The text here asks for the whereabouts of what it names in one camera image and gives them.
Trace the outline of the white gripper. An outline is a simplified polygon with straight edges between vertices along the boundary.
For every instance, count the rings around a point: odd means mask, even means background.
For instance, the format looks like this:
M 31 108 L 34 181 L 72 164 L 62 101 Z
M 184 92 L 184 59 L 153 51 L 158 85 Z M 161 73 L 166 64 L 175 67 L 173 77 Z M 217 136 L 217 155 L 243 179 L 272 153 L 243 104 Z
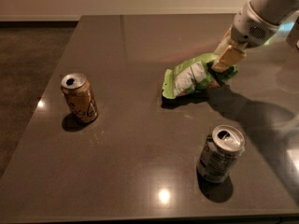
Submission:
M 262 19 L 247 2 L 235 15 L 231 28 L 214 50 L 217 58 L 212 69 L 222 73 L 246 57 L 243 49 L 262 46 L 277 31 L 279 26 Z

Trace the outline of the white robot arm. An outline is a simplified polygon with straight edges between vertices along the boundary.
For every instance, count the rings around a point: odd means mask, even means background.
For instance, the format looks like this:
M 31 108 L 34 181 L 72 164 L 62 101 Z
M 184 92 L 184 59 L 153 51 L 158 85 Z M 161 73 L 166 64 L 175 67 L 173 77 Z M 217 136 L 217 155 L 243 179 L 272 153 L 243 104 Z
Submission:
M 299 0 L 249 0 L 236 14 L 220 44 L 212 65 L 224 72 L 246 57 L 246 50 L 268 41 L 292 13 L 299 9 Z

